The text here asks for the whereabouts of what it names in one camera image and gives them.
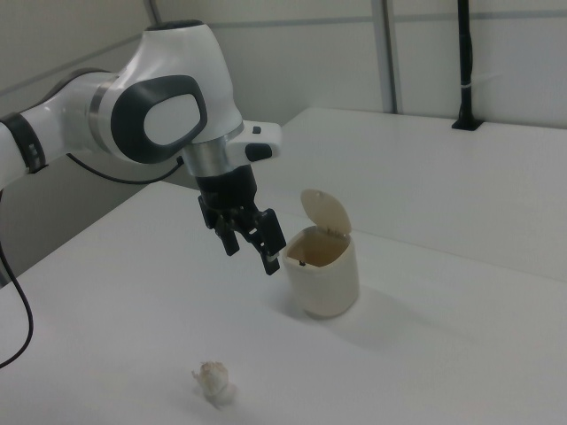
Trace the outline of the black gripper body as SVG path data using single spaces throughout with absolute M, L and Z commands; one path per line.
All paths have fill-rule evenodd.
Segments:
M 254 203 L 257 184 L 252 167 L 239 166 L 218 176 L 197 177 L 200 191 L 199 205 L 209 229 L 217 226 L 217 221 L 234 221 L 242 229 L 255 228 L 259 209 Z

